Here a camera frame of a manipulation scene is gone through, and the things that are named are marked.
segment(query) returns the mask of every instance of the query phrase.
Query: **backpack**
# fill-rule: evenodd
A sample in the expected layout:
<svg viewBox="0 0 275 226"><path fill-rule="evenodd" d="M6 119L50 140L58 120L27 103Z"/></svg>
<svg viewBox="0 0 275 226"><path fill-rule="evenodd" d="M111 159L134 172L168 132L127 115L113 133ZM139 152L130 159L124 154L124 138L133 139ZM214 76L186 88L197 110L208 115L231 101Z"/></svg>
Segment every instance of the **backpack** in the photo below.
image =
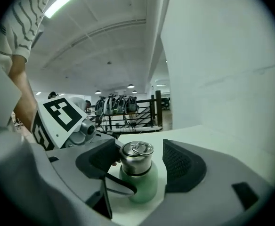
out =
<svg viewBox="0 0 275 226"><path fill-rule="evenodd" d="M113 112L114 114L125 114L126 113L126 100L124 99L125 96L120 96L114 104Z"/></svg>
<svg viewBox="0 0 275 226"><path fill-rule="evenodd" d="M138 110L137 98L130 96L126 103L127 112L135 112Z"/></svg>
<svg viewBox="0 0 275 226"><path fill-rule="evenodd" d="M100 96L100 99L97 101L95 105L95 115L102 115L104 108L105 97Z"/></svg>
<svg viewBox="0 0 275 226"><path fill-rule="evenodd" d="M113 108L115 106L115 95L110 94L108 98L105 100L103 113L104 115L113 115Z"/></svg>

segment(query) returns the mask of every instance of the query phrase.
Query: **metal ring handle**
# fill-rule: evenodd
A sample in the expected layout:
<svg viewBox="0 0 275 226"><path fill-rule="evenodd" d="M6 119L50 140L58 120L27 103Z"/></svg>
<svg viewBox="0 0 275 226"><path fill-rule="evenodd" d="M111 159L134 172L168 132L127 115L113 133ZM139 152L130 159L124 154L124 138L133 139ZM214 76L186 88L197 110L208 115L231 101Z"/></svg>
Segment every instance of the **metal ring handle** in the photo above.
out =
<svg viewBox="0 0 275 226"><path fill-rule="evenodd" d="M134 142L131 142L130 143L130 147L131 149L136 153L136 154L139 154L139 155L142 155L142 156L149 156L153 153L154 149L153 149L153 146L150 144L150 143L147 143L147 142L143 142L143 141L137 141L136 145L135 144L132 144ZM142 152L139 152L137 149L136 149L136 146L139 147L139 145L145 145L147 150L150 149L151 152L150 153L142 153Z"/></svg>

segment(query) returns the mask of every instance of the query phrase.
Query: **striped shirt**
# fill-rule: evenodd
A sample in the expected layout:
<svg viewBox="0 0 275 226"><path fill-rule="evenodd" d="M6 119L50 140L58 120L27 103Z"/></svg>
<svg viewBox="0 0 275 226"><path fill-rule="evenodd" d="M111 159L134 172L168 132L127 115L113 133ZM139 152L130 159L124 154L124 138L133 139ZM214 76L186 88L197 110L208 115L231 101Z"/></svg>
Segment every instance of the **striped shirt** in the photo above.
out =
<svg viewBox="0 0 275 226"><path fill-rule="evenodd" d="M15 0L0 23L0 65L6 74L12 55L29 58L48 0Z"/></svg>

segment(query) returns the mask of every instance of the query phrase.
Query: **black textured grip pad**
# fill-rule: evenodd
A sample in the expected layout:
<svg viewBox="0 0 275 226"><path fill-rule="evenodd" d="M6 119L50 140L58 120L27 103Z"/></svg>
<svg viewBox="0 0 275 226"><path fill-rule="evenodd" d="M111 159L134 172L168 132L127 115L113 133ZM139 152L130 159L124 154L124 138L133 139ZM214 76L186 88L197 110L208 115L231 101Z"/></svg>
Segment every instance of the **black textured grip pad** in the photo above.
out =
<svg viewBox="0 0 275 226"><path fill-rule="evenodd" d="M110 139L78 156L76 166L89 178L103 179L111 165L120 159L119 149L115 139Z"/></svg>
<svg viewBox="0 0 275 226"><path fill-rule="evenodd" d="M207 172L200 156L166 139L163 140L162 160L167 169L165 193L187 193L203 180Z"/></svg>

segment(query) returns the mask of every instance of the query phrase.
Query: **white table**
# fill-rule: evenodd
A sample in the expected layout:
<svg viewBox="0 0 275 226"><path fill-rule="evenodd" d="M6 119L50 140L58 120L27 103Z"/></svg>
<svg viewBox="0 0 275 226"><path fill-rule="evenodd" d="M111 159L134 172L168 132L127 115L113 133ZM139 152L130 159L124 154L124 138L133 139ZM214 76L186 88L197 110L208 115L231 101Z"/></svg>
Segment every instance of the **white table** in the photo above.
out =
<svg viewBox="0 0 275 226"><path fill-rule="evenodd" d="M213 131L199 125L185 129L162 131L147 134L121 135L119 141L145 141L154 146L152 160L158 167L158 192L154 199L146 204L134 204L127 198L116 198L109 194L109 201L113 211L113 222L124 226L139 225L162 202L164 188L167 183L167 173L162 161L162 140L169 139L190 143L218 152L229 154L250 167L263 177L270 185L275 186L275 156L257 147L242 145L233 137ZM111 167L109 173L118 177L120 164Z"/></svg>

